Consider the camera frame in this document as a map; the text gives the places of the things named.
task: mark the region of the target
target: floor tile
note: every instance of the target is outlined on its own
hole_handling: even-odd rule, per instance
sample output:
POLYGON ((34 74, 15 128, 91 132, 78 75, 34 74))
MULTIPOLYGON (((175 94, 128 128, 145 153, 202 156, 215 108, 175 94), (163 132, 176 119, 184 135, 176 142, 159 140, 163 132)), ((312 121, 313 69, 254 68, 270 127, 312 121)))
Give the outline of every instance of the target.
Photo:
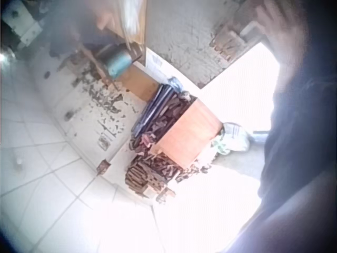
POLYGON ((21 115, 23 120, 29 123, 44 123, 44 124, 53 124, 51 118, 47 112, 42 109, 32 109, 27 107, 20 107, 21 115))
POLYGON ((40 94, 34 90, 31 84, 22 86, 15 83, 14 92, 16 94, 18 104, 21 106, 31 109, 44 109, 44 104, 42 103, 40 94))
POLYGON ((47 164, 35 147, 2 149, 1 193, 4 194, 48 172, 47 164))
POLYGON ((76 195, 79 195, 96 176, 82 159, 57 170, 56 174, 76 195))
POLYGON ((16 102, 13 87, 10 84, 5 85, 2 81, 2 78, 1 78, 1 97, 2 99, 6 99, 11 102, 16 102))
POLYGON ((74 199, 56 176, 45 176, 32 196, 20 231, 36 243, 74 199))
POLYGON ((10 101, 1 101, 1 118, 12 121, 22 121, 18 106, 10 101))
POLYGON ((64 149, 57 155, 56 159, 53 161, 51 169, 56 170, 79 158, 80 156, 76 153, 76 151, 72 147, 70 147, 69 144, 66 144, 64 149))
POLYGON ((17 253, 27 253, 33 248, 32 242, 20 231, 11 238, 11 244, 17 253))
POLYGON ((19 227, 24 211, 39 181, 34 181, 1 197, 1 212, 15 227, 19 227))
POLYGON ((90 208, 76 200, 38 248, 45 253, 96 253, 100 238, 99 219, 90 208))
POLYGON ((33 145, 24 123, 2 121, 2 138, 6 145, 12 148, 33 145))
POLYGON ((111 210, 104 217, 104 233, 101 237, 99 253, 108 252, 142 252, 139 251, 134 240, 137 236, 134 229, 136 205, 135 202, 116 193, 111 210))
POLYGON ((0 229, 7 240, 12 238, 17 231, 14 223, 9 219, 8 215, 2 211, 0 212, 0 229))
POLYGON ((39 150, 45 161, 48 163, 48 165, 51 166, 66 145, 66 142, 43 144, 38 145, 37 149, 39 150))
POLYGON ((48 144, 64 141, 59 130, 53 125, 27 123, 27 128, 35 144, 48 144))
POLYGON ((97 177, 81 194, 81 199, 93 209, 104 208, 112 203, 116 189, 101 177, 97 177))

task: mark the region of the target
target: small object on floor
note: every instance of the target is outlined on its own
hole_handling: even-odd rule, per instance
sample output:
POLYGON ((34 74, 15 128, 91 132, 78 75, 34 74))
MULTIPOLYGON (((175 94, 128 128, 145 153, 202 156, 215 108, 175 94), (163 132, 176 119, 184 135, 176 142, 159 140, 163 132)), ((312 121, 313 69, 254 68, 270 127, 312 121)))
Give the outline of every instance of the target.
POLYGON ((44 73, 44 79, 48 79, 50 77, 51 73, 49 71, 47 71, 46 73, 44 73))
POLYGON ((69 121, 72 119, 72 117, 75 115, 74 111, 68 111, 65 115, 64 115, 64 121, 69 121))
POLYGON ((97 170, 97 176, 98 175, 103 175, 107 170, 108 168, 110 167, 110 163, 108 163, 107 160, 103 160, 100 165, 98 165, 98 167, 96 168, 97 170))

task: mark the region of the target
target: plastic bag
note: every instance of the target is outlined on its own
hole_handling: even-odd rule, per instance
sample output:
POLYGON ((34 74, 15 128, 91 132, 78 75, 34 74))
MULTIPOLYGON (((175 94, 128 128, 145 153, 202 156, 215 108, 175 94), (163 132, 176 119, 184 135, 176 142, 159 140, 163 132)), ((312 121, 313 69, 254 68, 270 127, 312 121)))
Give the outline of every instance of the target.
POLYGON ((227 155, 231 151, 247 151, 250 147, 249 135, 243 127, 234 123, 223 124, 224 128, 212 141, 218 153, 227 155))

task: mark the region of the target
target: grout line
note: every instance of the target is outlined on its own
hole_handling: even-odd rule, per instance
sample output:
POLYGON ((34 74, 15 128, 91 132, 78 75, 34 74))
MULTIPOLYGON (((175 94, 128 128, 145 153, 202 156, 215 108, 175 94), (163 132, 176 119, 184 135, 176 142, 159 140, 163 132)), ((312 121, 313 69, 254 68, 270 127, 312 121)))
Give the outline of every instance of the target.
POLYGON ((164 246, 164 243, 163 243, 163 238, 162 238, 162 235, 161 235, 160 230, 159 230, 159 226, 158 226, 158 222, 157 222, 157 218, 156 218, 156 214, 154 212, 153 206, 151 206, 151 211, 152 211, 152 216, 153 216, 153 219, 154 219, 154 223, 156 225, 157 233, 159 235, 160 244, 162 245, 164 253, 166 253, 166 249, 165 249, 165 246, 164 246))
POLYGON ((0 198, 2 198, 3 196, 5 196, 5 195, 7 195, 7 194, 9 194, 9 193, 11 193, 11 192, 13 192, 13 191, 15 191, 15 190, 17 190, 17 189, 23 187, 23 186, 26 186, 26 185, 28 185, 28 184, 30 184, 30 183, 32 183, 32 182, 35 182, 36 180, 41 179, 41 178, 43 178, 43 177, 45 177, 45 176, 47 176, 47 175, 49 175, 49 174, 51 174, 51 173, 53 173, 53 172, 55 172, 55 171, 58 171, 58 170, 64 168, 65 166, 67 166, 67 165, 69 165, 69 164, 72 164, 72 163, 74 163, 74 162, 77 162, 78 160, 80 160, 80 158, 78 158, 77 160, 74 160, 74 161, 72 161, 72 162, 70 162, 70 163, 67 163, 67 164, 63 165, 63 166, 57 168, 56 170, 53 170, 53 171, 50 170, 50 172, 48 172, 48 173, 46 173, 46 174, 44 174, 44 175, 42 175, 42 176, 40 176, 40 177, 37 177, 37 178, 35 178, 35 179, 33 179, 33 180, 29 181, 29 182, 26 182, 26 183, 24 183, 24 184, 22 184, 22 185, 20 185, 20 186, 18 186, 18 187, 15 187, 14 189, 9 190, 9 191, 5 192, 4 194, 0 195, 0 198))
POLYGON ((37 241, 37 243, 33 246, 33 248, 29 252, 34 252, 37 247, 40 245, 40 243, 43 241, 43 239, 48 235, 48 233, 53 229, 53 227, 56 225, 56 223, 62 218, 62 216, 66 213, 66 211, 69 210, 69 208, 75 203, 76 198, 65 208, 65 210, 56 218, 56 220, 53 222, 53 224, 47 229, 47 231, 41 236, 41 238, 37 241))
POLYGON ((32 144, 32 145, 24 145, 24 146, 20 146, 20 147, 2 147, 2 149, 20 149, 20 148, 32 148, 32 147, 40 147, 40 146, 44 146, 44 145, 52 145, 52 144, 60 144, 60 143, 65 143, 67 144, 66 141, 60 141, 60 142, 52 142, 52 143, 47 143, 47 144, 32 144))
POLYGON ((0 198, 2 198, 3 196, 6 196, 6 195, 8 195, 8 194, 10 194, 11 192, 13 192, 13 191, 15 191, 15 190, 17 190, 17 189, 20 189, 21 187, 24 187, 24 186, 26 186, 26 185, 28 185, 28 184, 30 184, 30 183, 33 183, 33 182, 35 182, 35 181, 37 181, 37 180, 39 180, 39 179, 41 179, 41 178, 43 178, 43 177, 45 177, 45 176, 51 174, 51 173, 53 173, 53 172, 52 172, 52 171, 51 171, 51 172, 48 172, 48 173, 46 173, 46 174, 44 174, 44 175, 42 175, 42 176, 40 176, 40 177, 37 177, 37 178, 35 178, 35 179, 33 179, 33 180, 29 181, 29 182, 26 182, 26 183, 24 183, 24 184, 22 184, 22 185, 20 185, 20 186, 18 186, 18 187, 15 187, 15 188, 13 188, 12 190, 9 190, 9 191, 7 191, 7 192, 1 194, 1 195, 0 195, 0 198))
MULTIPOLYGON (((112 200, 111 200, 111 204, 112 204, 112 205, 113 205, 114 200, 115 200, 115 198, 116 198, 118 188, 119 188, 119 186, 117 185, 117 186, 115 187, 115 193, 114 193, 114 196, 113 196, 113 198, 112 198, 112 200)), ((101 247, 101 241, 102 241, 102 237, 100 237, 100 240, 99 240, 99 242, 98 242, 97 249, 96 249, 96 253, 98 253, 99 250, 100 250, 100 247, 101 247)))
POLYGON ((114 197, 112 198, 111 203, 113 203, 115 201, 118 189, 119 189, 119 186, 116 187, 116 191, 115 191, 114 197))

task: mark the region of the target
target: wooden block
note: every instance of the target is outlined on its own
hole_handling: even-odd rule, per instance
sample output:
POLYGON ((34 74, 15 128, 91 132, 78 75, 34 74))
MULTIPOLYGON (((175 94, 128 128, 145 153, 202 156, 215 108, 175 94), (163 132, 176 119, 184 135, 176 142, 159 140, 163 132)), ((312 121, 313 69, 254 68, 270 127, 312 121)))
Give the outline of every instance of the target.
POLYGON ((198 99, 151 150, 161 150, 181 168, 186 169, 222 127, 219 119, 198 99))

